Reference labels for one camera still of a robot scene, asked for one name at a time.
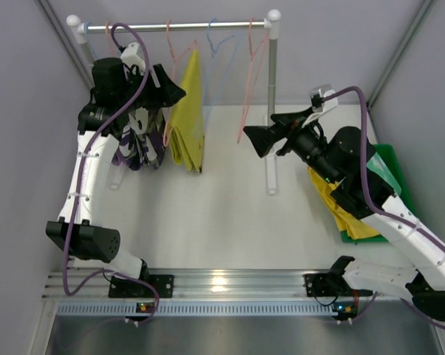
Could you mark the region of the pink hanger of yellow trousers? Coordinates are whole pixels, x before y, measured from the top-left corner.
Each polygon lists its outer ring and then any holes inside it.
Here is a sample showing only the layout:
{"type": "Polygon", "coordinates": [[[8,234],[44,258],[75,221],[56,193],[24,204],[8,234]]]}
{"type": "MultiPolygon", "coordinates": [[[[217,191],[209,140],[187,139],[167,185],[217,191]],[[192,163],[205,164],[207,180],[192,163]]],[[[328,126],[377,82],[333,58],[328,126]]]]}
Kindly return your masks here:
{"type": "Polygon", "coordinates": [[[245,96],[242,105],[242,115],[240,125],[237,133],[237,143],[241,141],[243,129],[248,117],[249,109],[251,108],[254,98],[255,89],[259,77],[260,70],[265,59],[265,53],[268,47],[269,31],[265,30],[265,34],[257,45],[253,43],[253,29],[255,18],[252,18],[248,27],[248,50],[250,55],[250,63],[248,67],[248,74],[245,83],[245,96]]]}

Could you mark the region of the olive yellow trousers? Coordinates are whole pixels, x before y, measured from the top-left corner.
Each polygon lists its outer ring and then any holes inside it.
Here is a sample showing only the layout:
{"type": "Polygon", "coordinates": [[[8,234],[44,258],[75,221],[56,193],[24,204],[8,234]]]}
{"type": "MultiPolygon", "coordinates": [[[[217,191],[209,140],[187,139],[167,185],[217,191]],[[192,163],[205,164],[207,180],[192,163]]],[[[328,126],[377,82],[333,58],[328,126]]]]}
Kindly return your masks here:
{"type": "Polygon", "coordinates": [[[187,61],[180,88],[186,95],[171,110],[169,128],[171,156],[175,164],[187,172],[201,173],[203,165],[203,85],[200,53],[193,50],[187,61]]]}

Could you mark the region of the pink hanger of olive trousers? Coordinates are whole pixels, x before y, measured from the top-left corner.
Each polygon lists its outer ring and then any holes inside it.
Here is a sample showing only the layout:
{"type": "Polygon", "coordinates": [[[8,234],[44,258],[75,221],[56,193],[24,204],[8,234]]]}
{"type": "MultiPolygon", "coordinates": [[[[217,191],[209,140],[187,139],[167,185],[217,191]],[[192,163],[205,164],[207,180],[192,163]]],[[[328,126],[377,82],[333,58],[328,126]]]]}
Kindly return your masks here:
{"type": "MultiPolygon", "coordinates": [[[[184,49],[184,51],[181,52],[181,54],[176,54],[174,51],[174,47],[173,44],[171,42],[171,35],[170,35],[170,25],[171,25],[171,20],[168,20],[166,22],[166,40],[167,40],[167,44],[169,46],[169,52],[171,55],[171,59],[172,59],[172,67],[171,67],[171,80],[173,81],[175,79],[176,76],[176,71],[177,71],[177,65],[179,63],[179,61],[189,52],[191,52],[192,50],[197,49],[197,39],[194,39],[190,45],[184,49]]],[[[164,129],[164,133],[163,133],[163,145],[165,147],[167,147],[169,145],[169,141],[171,138],[171,133],[172,133],[172,128],[170,127],[170,122],[171,122],[171,110],[169,110],[169,118],[166,122],[165,125],[165,129],[164,129]]]]}

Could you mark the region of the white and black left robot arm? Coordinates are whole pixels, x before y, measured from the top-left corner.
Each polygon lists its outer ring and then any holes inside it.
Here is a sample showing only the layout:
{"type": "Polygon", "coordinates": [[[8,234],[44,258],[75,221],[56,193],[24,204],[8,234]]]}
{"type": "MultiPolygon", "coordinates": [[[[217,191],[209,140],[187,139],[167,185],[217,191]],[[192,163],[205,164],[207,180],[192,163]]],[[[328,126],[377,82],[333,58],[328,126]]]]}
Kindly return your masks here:
{"type": "Polygon", "coordinates": [[[98,261],[120,278],[147,281],[145,261],[127,251],[120,232],[103,224],[106,182],[115,163],[131,170],[163,162],[162,110],[186,96],[161,64],[102,58],[92,66],[94,86],[78,114],[77,155],[69,191],[46,235],[66,258],[98,261]]]}

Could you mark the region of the blue hanger of green trousers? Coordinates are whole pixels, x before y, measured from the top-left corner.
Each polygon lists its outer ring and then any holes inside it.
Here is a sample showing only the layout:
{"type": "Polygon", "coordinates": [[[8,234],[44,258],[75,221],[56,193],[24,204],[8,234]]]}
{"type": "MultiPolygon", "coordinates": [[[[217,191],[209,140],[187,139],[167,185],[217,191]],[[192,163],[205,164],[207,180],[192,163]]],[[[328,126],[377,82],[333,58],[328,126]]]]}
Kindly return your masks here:
{"type": "Polygon", "coordinates": [[[200,123],[202,124],[202,134],[205,134],[208,128],[208,122],[211,117],[213,106],[218,102],[223,94],[223,90],[225,89],[225,86],[228,82],[229,72],[242,41],[242,32],[240,32],[238,35],[233,34],[225,37],[217,43],[214,43],[211,39],[211,28],[214,24],[217,23],[218,20],[216,18],[212,18],[208,23],[205,31],[206,40],[210,47],[211,58],[203,77],[203,96],[201,104],[202,114],[200,116],[200,123]],[[233,44],[234,47],[231,52],[231,57],[224,67],[222,75],[218,78],[217,75],[214,74],[214,71],[218,67],[218,60],[221,58],[221,55],[219,55],[219,53],[229,53],[228,46],[226,45],[227,42],[229,44],[233,44]]]}

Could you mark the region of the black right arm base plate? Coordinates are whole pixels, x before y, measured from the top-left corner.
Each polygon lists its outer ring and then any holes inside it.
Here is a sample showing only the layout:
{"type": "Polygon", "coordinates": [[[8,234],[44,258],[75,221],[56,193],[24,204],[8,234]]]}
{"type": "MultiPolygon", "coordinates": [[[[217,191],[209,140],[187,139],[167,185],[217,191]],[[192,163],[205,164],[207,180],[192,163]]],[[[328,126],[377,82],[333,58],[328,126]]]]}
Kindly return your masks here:
{"type": "Polygon", "coordinates": [[[309,297],[353,297],[355,293],[360,297],[373,296],[372,291],[351,288],[342,277],[334,274],[306,274],[304,281],[309,297]]]}

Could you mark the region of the green tie-dye trousers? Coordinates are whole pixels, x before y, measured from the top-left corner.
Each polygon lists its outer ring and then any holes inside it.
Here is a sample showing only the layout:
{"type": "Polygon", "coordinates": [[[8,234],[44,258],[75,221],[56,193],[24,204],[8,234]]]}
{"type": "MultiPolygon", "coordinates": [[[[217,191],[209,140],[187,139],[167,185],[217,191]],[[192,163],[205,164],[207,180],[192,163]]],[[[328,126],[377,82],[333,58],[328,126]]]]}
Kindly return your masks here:
{"type": "Polygon", "coordinates": [[[402,192],[399,178],[396,177],[397,160],[394,149],[388,144],[375,144],[376,153],[367,160],[367,168],[386,181],[397,195],[402,192]]]}

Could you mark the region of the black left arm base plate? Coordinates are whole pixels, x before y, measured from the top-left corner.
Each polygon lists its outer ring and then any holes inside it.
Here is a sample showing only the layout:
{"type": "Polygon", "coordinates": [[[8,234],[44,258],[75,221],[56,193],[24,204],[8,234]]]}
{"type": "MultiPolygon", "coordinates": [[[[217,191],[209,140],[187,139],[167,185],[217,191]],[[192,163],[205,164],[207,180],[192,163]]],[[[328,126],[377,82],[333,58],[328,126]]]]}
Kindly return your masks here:
{"type": "MultiPolygon", "coordinates": [[[[174,276],[171,274],[151,275],[149,285],[158,293],[160,298],[173,297],[174,276]]],[[[153,298],[154,292],[148,287],[128,279],[112,277],[110,280],[108,297],[118,298],[153,298]]]]}

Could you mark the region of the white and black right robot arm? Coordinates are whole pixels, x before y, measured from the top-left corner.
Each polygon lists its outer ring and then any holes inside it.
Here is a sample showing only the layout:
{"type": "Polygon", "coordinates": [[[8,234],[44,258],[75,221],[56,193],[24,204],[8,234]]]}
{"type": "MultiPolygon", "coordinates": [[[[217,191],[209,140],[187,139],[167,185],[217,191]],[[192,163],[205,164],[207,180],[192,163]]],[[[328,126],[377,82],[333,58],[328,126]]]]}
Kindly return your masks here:
{"type": "Polygon", "coordinates": [[[258,156],[282,141],[278,156],[295,153],[327,185],[333,202],[400,250],[409,268],[380,266],[341,256],[326,274],[328,285],[380,292],[408,302],[430,319],[445,322],[445,243],[408,209],[394,188],[367,162],[376,148],[361,129],[343,126],[327,139],[311,110],[275,114],[270,126],[246,126],[258,156]]]}

